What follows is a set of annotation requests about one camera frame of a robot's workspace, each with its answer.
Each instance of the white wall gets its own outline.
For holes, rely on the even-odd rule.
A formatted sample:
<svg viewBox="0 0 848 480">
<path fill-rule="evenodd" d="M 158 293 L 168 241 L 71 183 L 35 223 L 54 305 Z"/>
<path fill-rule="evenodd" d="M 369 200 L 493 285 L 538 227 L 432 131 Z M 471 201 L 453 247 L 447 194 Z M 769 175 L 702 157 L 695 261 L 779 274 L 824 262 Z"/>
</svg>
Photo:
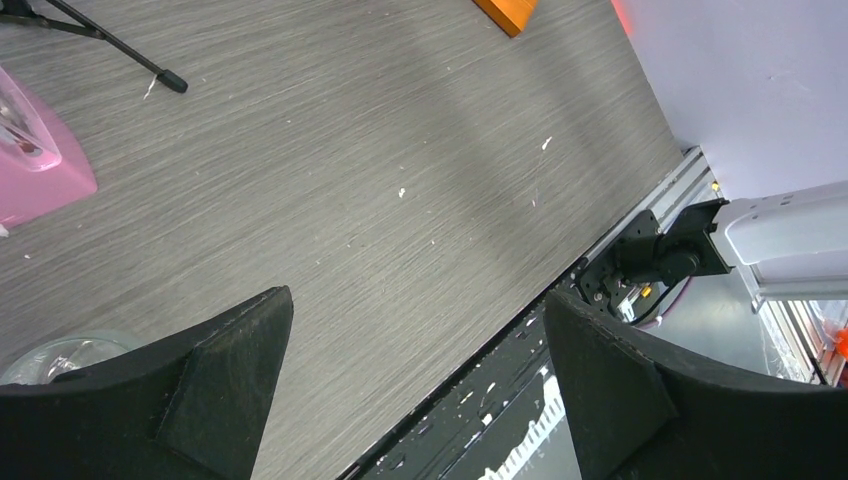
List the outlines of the white wall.
<svg viewBox="0 0 848 480">
<path fill-rule="evenodd" d="M 848 180 L 848 0 L 612 0 L 671 130 L 730 199 Z M 848 274 L 848 254 L 765 262 Z"/>
</svg>

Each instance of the transparent plastic object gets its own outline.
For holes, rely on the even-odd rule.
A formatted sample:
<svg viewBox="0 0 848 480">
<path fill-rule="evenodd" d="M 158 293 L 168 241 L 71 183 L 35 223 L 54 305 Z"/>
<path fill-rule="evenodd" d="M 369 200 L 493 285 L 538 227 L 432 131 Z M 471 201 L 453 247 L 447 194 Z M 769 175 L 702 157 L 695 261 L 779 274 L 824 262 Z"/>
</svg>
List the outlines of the transparent plastic object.
<svg viewBox="0 0 848 480">
<path fill-rule="evenodd" d="M 19 358 L 0 377 L 0 385 L 47 384 L 57 376 L 123 355 L 144 342 L 122 332 L 95 330 L 54 340 Z"/>
<path fill-rule="evenodd" d="M 831 342 L 836 338 L 836 332 L 848 327 L 848 301 L 846 300 L 817 300 L 810 302 L 810 308 L 816 317 L 813 320 L 821 322 L 825 334 Z"/>
<path fill-rule="evenodd" d="M 55 167 L 62 161 L 47 126 L 26 95 L 0 69 L 0 151 L 32 172 Z"/>
</svg>

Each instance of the black mounting bracket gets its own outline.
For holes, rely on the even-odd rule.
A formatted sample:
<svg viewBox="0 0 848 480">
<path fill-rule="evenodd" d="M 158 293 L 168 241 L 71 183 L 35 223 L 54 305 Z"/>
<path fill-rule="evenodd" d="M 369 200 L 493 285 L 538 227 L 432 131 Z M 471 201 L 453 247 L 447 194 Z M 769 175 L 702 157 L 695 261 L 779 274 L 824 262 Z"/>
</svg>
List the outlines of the black mounting bracket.
<svg viewBox="0 0 848 480">
<path fill-rule="evenodd" d="M 96 38 L 105 40 L 110 45 L 114 46 L 128 57 L 132 58 L 144 68 L 150 70 L 156 75 L 162 85 L 170 88 L 177 93 L 185 93 L 188 90 L 188 83 L 180 78 L 177 74 L 170 70 L 165 70 L 155 63 L 151 62 L 144 55 L 133 50 L 132 47 L 122 42 L 119 38 L 103 29 L 100 25 L 94 23 L 91 19 L 78 12 L 64 0 L 47 0 L 47 3 L 53 5 L 72 18 L 79 25 L 72 23 L 60 22 L 39 15 L 32 10 L 27 0 L 2 0 L 2 9 L 0 9 L 0 23 L 12 23 L 17 25 L 35 26 L 52 30 L 61 30 L 74 35 L 83 37 Z"/>
<path fill-rule="evenodd" d="M 617 305 L 636 286 L 662 282 L 673 287 L 687 277 L 730 273 L 731 267 L 710 239 L 716 230 L 713 220 L 727 203 L 718 199 L 690 205 L 667 233 L 662 233 L 653 212 L 639 212 L 576 273 L 575 287 L 585 302 L 615 316 Z"/>
</svg>

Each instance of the pink object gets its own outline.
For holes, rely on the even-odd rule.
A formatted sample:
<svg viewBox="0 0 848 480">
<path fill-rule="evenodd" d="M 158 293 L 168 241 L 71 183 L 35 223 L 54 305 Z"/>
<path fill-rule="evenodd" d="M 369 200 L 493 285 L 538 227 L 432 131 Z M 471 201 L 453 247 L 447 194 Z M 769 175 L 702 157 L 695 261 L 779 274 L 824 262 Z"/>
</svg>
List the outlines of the pink object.
<svg viewBox="0 0 848 480">
<path fill-rule="evenodd" d="M 96 191 L 68 127 L 0 68 L 0 225 L 20 225 Z"/>
</svg>

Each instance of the gray wood-grain table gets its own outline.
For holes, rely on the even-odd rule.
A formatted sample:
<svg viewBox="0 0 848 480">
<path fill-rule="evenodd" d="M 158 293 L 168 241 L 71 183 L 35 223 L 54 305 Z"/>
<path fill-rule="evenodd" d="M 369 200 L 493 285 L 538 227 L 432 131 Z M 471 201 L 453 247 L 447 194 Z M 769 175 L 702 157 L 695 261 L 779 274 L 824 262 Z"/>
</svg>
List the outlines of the gray wood-grain table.
<svg viewBox="0 0 848 480">
<path fill-rule="evenodd" d="M 513 40 L 470 0 L 71 3 L 191 87 L 145 99 L 105 42 L 0 26 L 100 184 L 0 239 L 0 367 L 288 284 L 256 478 L 337 474 L 681 161 L 604 0 Z"/>
</svg>

